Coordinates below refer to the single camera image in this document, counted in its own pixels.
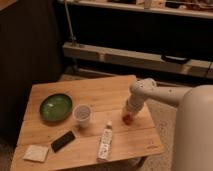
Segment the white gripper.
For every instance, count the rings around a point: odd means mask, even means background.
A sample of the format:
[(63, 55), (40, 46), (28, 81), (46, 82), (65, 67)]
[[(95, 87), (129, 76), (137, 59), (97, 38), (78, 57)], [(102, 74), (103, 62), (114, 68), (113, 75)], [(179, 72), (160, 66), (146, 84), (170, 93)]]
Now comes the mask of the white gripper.
[(125, 105), (122, 110), (122, 115), (123, 116), (129, 115), (130, 117), (136, 116), (143, 108), (144, 103), (145, 103), (144, 98), (130, 96), (125, 102)]

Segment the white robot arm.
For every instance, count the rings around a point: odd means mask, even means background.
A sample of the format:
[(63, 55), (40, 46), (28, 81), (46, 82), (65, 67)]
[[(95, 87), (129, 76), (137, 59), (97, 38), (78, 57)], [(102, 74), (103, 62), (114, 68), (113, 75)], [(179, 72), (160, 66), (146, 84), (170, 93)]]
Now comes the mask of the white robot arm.
[(133, 122), (147, 99), (177, 107), (171, 171), (213, 171), (213, 85), (162, 87), (133, 82), (122, 120)]

